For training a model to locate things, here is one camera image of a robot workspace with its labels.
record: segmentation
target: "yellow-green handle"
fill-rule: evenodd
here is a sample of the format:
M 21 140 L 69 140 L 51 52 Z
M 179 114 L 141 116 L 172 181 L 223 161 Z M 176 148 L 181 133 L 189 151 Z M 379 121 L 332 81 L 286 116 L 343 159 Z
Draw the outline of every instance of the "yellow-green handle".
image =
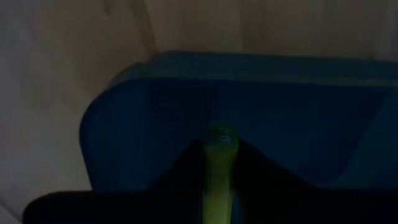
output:
M 231 124 L 213 123 L 206 134 L 206 178 L 203 224 L 230 224 L 233 203 L 232 171 L 238 137 Z

